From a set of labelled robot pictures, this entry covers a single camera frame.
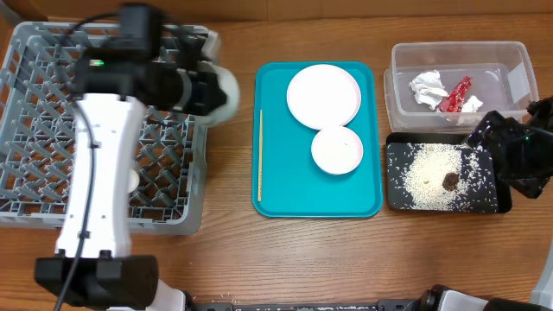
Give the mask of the grey metal bowl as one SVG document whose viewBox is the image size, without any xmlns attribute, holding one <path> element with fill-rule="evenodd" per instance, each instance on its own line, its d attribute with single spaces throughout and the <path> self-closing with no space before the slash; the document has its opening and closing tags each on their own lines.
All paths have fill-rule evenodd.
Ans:
<svg viewBox="0 0 553 311">
<path fill-rule="evenodd" d="M 218 65 L 221 39 L 213 30 L 207 31 L 207 39 L 201 49 L 207 59 L 198 64 L 200 73 L 207 82 L 207 98 L 202 100 L 208 109 L 205 116 L 196 116 L 195 121 L 213 127 L 232 118 L 240 102 L 238 81 L 231 71 Z"/>
</svg>

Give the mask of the large white plate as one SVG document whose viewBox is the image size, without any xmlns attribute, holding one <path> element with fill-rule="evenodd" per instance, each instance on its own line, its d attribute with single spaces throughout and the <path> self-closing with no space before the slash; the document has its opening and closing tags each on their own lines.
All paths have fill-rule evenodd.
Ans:
<svg viewBox="0 0 553 311">
<path fill-rule="evenodd" d="M 354 119 L 361 105 L 361 91 L 346 70 L 316 64 L 298 72 L 286 93 L 290 113 L 301 124 L 314 130 L 345 126 Z"/>
</svg>

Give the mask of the white paper cup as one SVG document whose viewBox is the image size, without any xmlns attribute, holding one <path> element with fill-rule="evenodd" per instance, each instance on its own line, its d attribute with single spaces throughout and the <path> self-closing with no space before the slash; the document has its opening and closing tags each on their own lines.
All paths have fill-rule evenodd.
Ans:
<svg viewBox="0 0 553 311">
<path fill-rule="evenodd" d="M 140 175 L 136 169 L 132 169 L 129 173 L 129 183 L 127 192 L 131 194 L 133 191 L 135 191 L 140 183 Z"/>
</svg>

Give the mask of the white bowl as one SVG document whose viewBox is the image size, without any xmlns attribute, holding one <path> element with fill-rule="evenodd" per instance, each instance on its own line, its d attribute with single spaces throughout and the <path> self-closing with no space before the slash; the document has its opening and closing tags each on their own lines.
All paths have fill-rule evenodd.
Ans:
<svg viewBox="0 0 553 311">
<path fill-rule="evenodd" d="M 334 126 L 320 130 L 311 143 L 315 164 L 329 175 L 353 172 L 361 163 L 364 147 L 359 136 L 347 127 Z"/>
</svg>

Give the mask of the large white tissue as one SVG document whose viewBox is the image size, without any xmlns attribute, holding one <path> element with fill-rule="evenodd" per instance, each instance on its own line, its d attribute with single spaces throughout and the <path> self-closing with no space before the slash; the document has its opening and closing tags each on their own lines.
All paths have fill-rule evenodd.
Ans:
<svg viewBox="0 0 553 311">
<path fill-rule="evenodd" d="M 448 96 L 437 70 L 418 74 L 409 86 L 414 92 L 415 101 L 420 105 L 428 105 L 432 111 Z"/>
</svg>

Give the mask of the red snack wrapper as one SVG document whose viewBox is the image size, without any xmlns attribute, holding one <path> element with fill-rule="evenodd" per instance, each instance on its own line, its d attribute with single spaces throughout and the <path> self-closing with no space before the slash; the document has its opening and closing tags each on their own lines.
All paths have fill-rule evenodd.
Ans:
<svg viewBox="0 0 553 311">
<path fill-rule="evenodd" d="M 471 78 L 465 76 L 453 91 L 438 105 L 439 112 L 461 112 L 467 91 L 472 87 Z"/>
</svg>

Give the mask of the brown food scrap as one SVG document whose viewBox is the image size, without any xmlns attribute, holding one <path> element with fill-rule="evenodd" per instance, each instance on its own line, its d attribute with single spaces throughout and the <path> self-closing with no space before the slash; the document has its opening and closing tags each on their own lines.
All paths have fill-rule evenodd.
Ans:
<svg viewBox="0 0 553 311">
<path fill-rule="evenodd" d="M 457 173 L 450 172 L 444 176 L 442 181 L 442 187 L 449 192 L 452 192 L 457 189 L 457 186 L 460 182 L 460 177 Z"/>
</svg>

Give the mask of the small white tissue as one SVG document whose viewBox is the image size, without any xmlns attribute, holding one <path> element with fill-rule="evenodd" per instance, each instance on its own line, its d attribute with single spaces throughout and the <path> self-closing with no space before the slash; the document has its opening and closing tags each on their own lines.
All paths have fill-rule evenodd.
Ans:
<svg viewBox="0 0 553 311">
<path fill-rule="evenodd" d="M 472 95 L 461 107 L 461 116 L 458 118 L 457 124 L 470 124 L 480 120 L 476 115 L 478 109 L 483 105 L 476 96 Z"/>
</svg>

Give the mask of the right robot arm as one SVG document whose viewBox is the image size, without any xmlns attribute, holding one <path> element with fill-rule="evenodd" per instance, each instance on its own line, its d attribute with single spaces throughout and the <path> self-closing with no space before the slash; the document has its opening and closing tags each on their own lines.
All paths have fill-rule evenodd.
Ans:
<svg viewBox="0 0 553 311">
<path fill-rule="evenodd" d="M 529 199 L 536 199 L 552 179 L 552 99 L 529 103 L 531 118 L 522 124 L 497 111 L 488 112 L 466 138 L 472 149 L 482 148 L 493 159 L 493 176 L 499 183 L 499 211 L 511 209 L 506 197 L 512 187 Z M 412 302 L 407 310 L 546 311 L 552 309 L 552 255 L 528 302 L 501 298 L 481 299 L 438 286 Z"/>
</svg>

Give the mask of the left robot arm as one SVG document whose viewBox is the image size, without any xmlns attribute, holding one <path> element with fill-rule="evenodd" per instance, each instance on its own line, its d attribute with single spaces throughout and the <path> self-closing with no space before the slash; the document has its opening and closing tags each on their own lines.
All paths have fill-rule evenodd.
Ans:
<svg viewBox="0 0 553 311">
<path fill-rule="evenodd" d="M 220 124 L 238 109 L 238 82 L 219 65 L 215 31 L 146 3 L 125 3 L 117 17 L 118 34 L 75 64 L 68 206 L 55 254 L 35 262 L 35 281 L 74 307 L 191 310 L 190 294 L 161 280 L 155 257 L 130 252 L 130 171 L 149 107 Z"/>
</svg>

